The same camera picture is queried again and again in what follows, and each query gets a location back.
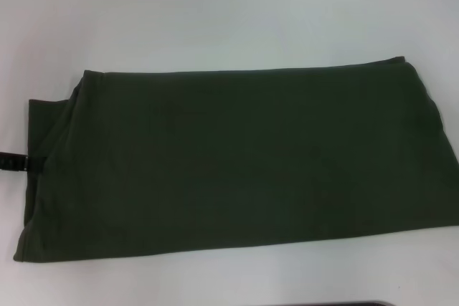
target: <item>folded cloth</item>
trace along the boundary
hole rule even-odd
[[[459,225],[459,165],[404,58],[100,73],[29,103],[17,261],[304,242]]]

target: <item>white table surface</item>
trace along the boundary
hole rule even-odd
[[[243,70],[404,55],[459,152],[458,0],[0,0],[0,151],[84,69]],[[0,172],[0,305],[459,305],[459,228],[56,264],[12,260],[25,175]]]

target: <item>dark green fabric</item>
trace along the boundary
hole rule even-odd
[[[346,67],[86,71],[31,101],[15,260],[249,247],[459,225],[459,166],[403,58]]]

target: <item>strap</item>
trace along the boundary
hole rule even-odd
[[[0,152],[0,170],[41,172],[43,158],[33,158],[23,154]]]

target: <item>white background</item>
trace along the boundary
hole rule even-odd
[[[0,0],[0,150],[25,153],[27,100],[68,97],[84,69],[268,69],[404,55],[457,153],[458,53],[458,0]],[[0,172],[0,305],[459,305],[458,228],[16,263],[25,185],[24,174]]]

